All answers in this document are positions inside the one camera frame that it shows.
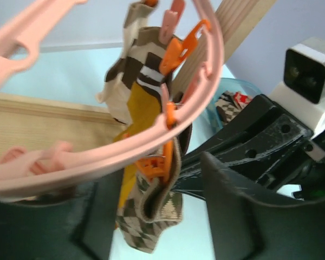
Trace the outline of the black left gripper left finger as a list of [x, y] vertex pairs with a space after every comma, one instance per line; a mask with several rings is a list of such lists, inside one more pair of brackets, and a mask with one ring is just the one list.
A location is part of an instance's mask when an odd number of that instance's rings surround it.
[[109, 259], [123, 174], [0, 202], [0, 259]]

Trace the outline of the pile of socks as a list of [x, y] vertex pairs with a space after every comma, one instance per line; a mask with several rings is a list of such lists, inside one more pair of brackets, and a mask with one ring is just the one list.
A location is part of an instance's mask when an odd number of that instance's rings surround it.
[[232, 121], [252, 100], [251, 96], [241, 92], [225, 91], [215, 102], [217, 114], [222, 125]]

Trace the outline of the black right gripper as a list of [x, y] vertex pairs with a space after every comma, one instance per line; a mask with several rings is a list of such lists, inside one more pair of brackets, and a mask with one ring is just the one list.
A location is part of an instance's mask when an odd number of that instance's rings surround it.
[[[261, 94], [226, 126], [184, 158], [184, 173], [200, 172], [200, 156], [209, 152], [238, 173], [267, 173], [313, 132], [283, 107]], [[304, 162], [290, 183], [300, 186], [295, 199], [325, 198], [325, 131], [304, 147]]]

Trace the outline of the brown beige argyle sock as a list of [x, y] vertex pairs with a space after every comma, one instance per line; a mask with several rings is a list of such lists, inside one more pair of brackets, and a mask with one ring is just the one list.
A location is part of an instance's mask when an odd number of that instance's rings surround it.
[[182, 221], [182, 194], [172, 192], [171, 189], [179, 178], [181, 157], [188, 150], [191, 133], [190, 125], [174, 139], [170, 179], [167, 184], [162, 184], [157, 179], [150, 182], [137, 169], [136, 183], [116, 215], [116, 226], [130, 247], [151, 254], [162, 232]]

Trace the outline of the mustard striped cuff sock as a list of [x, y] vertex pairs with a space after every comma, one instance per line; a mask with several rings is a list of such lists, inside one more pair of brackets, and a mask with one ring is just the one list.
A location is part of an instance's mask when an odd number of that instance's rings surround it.
[[161, 84], [171, 83], [172, 76], [164, 76], [159, 71], [162, 58], [149, 52], [145, 64], [140, 69], [131, 87], [127, 107], [132, 119], [128, 128], [131, 135], [150, 128], [161, 113]]

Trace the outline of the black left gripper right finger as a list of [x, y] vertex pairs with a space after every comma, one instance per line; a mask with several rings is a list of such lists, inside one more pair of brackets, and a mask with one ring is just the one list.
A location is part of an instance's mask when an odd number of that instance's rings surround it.
[[267, 190], [207, 152], [200, 165], [216, 259], [325, 259], [325, 198]]

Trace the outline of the pink clothes clip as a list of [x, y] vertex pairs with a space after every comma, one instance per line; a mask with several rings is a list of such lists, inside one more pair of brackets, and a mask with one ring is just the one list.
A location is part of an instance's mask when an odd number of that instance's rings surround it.
[[176, 110], [177, 108], [183, 106], [190, 97], [194, 94], [194, 92], [203, 84], [204, 80], [202, 75], [205, 74], [208, 76], [208, 64], [207, 62], [202, 62], [199, 66], [197, 72], [195, 72], [191, 82], [188, 85], [188, 88], [184, 93], [181, 93], [180, 99], [176, 102], [170, 100], [170, 94], [168, 92], [168, 87], [166, 83], [161, 84], [161, 106], [162, 112], [166, 113], [168, 110]]
[[164, 12], [162, 25], [160, 27], [158, 40], [162, 44], [168, 44], [172, 38], [180, 17], [184, 12], [185, 1], [173, 0], [170, 9]]

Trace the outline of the orange clothes clip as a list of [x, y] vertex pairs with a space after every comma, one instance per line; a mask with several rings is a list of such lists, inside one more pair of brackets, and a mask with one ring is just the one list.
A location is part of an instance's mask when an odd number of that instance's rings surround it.
[[181, 41], [176, 37], [172, 38], [159, 65], [161, 74], [169, 74], [186, 60], [197, 47], [199, 33], [202, 29], [211, 29], [211, 24], [207, 19], [200, 20], [184, 40]]
[[141, 0], [141, 3], [145, 4], [149, 7], [155, 7], [159, 3], [159, 1], [158, 0]]

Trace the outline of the pink round clip hanger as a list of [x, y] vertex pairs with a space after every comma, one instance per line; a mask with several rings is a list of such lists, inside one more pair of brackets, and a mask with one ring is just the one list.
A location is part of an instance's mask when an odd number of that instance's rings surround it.
[[[98, 94], [107, 108], [0, 93], [0, 201], [67, 189], [131, 164], [171, 179], [173, 139], [210, 103], [224, 42], [209, 1], [194, 2], [199, 22], [184, 39], [175, 35], [184, 1], [148, 27], [157, 4], [128, 8], [123, 51]], [[36, 62], [40, 42], [75, 5], [35, 1], [0, 29], [0, 86]]]

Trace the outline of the mustard yellow sock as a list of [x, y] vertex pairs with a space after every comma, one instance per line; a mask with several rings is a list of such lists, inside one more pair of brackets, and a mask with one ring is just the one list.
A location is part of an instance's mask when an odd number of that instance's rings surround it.
[[128, 165], [124, 169], [118, 208], [122, 208], [128, 198], [134, 184], [136, 183], [137, 167], [134, 164]]

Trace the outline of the cream brown striped sock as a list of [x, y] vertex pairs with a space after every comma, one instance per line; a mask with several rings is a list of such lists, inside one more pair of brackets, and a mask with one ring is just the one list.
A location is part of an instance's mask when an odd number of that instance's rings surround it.
[[141, 1], [129, 5], [125, 22], [123, 24], [123, 47], [121, 58], [125, 58], [133, 41], [137, 39], [139, 29], [147, 25], [149, 15], [157, 7], [142, 4]]

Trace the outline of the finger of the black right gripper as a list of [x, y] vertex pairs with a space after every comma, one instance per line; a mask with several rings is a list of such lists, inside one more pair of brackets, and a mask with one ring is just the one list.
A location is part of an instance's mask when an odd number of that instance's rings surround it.
[[274, 172], [260, 161], [223, 162], [217, 159], [197, 159], [182, 161], [180, 176], [172, 190], [204, 200], [204, 177], [206, 181], [227, 181], [227, 187], [233, 185], [250, 196], [255, 191], [276, 189]]

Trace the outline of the wooden hanger rack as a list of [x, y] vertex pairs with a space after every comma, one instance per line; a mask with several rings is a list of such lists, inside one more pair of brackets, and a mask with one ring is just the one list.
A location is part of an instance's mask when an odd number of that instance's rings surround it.
[[[224, 1], [216, 14], [228, 60], [275, 1]], [[71, 142], [76, 151], [111, 143], [123, 129], [105, 108], [0, 93], [0, 158], [12, 146], [41, 150]]]

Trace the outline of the blue plastic sock bin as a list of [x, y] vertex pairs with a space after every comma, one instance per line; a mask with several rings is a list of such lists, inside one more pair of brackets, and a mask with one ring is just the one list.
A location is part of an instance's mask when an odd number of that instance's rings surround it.
[[206, 108], [212, 131], [218, 132], [232, 121], [250, 102], [262, 92], [252, 83], [222, 78], [219, 87]]

